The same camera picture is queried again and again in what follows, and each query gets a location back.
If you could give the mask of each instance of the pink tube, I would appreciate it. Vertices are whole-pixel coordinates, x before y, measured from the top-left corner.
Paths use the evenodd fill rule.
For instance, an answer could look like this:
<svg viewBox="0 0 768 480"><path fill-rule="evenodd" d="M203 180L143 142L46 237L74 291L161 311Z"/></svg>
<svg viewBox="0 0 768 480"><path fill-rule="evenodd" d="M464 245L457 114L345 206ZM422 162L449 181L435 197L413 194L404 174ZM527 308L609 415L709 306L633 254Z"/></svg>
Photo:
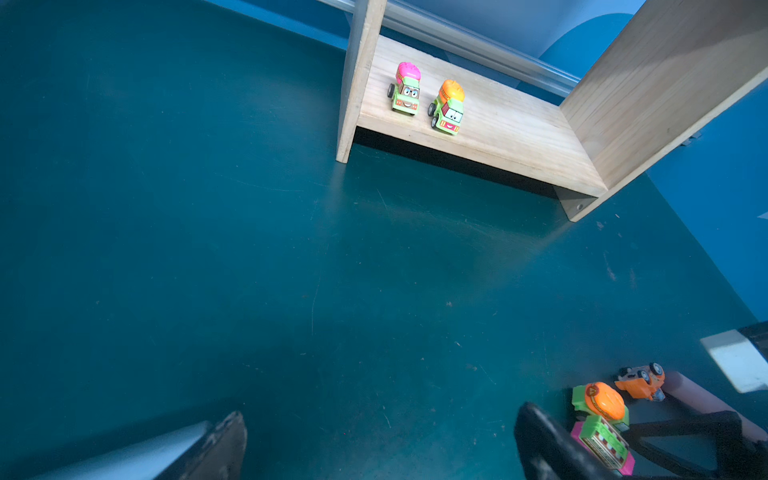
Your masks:
<svg viewBox="0 0 768 480"><path fill-rule="evenodd" d="M723 400L718 399L680 372L667 372L662 390L699 413L736 412ZM765 430L740 413L739 417L741 417L741 432L745 439L751 442L768 442L768 433Z"/></svg>

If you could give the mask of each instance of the wood grain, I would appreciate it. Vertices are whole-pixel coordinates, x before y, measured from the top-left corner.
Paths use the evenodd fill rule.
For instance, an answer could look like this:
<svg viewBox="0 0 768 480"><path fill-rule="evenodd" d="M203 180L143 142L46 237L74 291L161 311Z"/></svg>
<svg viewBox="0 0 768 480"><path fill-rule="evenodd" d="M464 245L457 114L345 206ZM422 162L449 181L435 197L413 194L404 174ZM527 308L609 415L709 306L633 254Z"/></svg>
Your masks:
<svg viewBox="0 0 768 480"><path fill-rule="evenodd" d="M765 0L648 0L561 110L613 192L756 87L766 67Z"/></svg>
<svg viewBox="0 0 768 480"><path fill-rule="evenodd" d="M386 96L401 61L414 63L422 72L416 116L394 111ZM446 78L456 80L466 92L465 114L455 137L432 129L426 114ZM557 107L386 37L380 37L376 46L357 123L595 197L607 191Z"/></svg>
<svg viewBox="0 0 768 480"><path fill-rule="evenodd" d="M379 39L386 0L357 0L349 32L349 45L344 57L344 74L341 87L339 114L339 141L336 145L336 161L345 164L355 137L355 127L360 114L362 96L365 93L373 52Z"/></svg>

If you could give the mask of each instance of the overturned orange toy car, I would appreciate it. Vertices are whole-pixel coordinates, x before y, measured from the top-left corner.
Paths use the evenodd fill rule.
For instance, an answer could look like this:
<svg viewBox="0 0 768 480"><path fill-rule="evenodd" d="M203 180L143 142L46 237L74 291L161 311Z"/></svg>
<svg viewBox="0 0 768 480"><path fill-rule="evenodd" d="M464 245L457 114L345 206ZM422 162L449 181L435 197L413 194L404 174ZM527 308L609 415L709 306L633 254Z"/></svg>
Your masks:
<svg viewBox="0 0 768 480"><path fill-rule="evenodd" d="M652 402L664 400L661 386L664 384L664 369L658 363L648 366L624 367L619 370L616 388L629 393L633 399L646 399Z"/></svg>

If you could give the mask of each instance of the black wheel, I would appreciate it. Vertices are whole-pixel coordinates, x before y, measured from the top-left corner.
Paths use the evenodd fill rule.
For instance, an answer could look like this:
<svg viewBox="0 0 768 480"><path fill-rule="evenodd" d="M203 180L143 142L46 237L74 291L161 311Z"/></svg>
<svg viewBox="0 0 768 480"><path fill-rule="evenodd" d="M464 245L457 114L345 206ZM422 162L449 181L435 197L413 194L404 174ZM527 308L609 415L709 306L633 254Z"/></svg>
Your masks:
<svg viewBox="0 0 768 480"><path fill-rule="evenodd" d="M661 365L659 365L658 363L655 363L655 362L653 362L653 363L651 363L651 364L649 365L649 367L650 367L650 371L651 371L651 372L652 372L652 373L653 373L655 376L662 376L662 375L664 374L664 369L663 369L663 368L661 368Z"/></svg>

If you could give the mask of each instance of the metal rail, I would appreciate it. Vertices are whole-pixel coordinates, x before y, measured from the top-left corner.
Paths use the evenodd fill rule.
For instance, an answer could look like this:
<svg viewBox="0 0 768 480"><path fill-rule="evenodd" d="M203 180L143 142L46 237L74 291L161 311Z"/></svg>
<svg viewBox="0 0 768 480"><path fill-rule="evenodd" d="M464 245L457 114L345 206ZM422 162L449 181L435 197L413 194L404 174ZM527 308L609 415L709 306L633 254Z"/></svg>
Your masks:
<svg viewBox="0 0 768 480"><path fill-rule="evenodd" d="M354 0L318 1L348 13L355 9ZM567 97L581 80L537 58L397 0L387 1L382 25L561 97Z"/></svg>

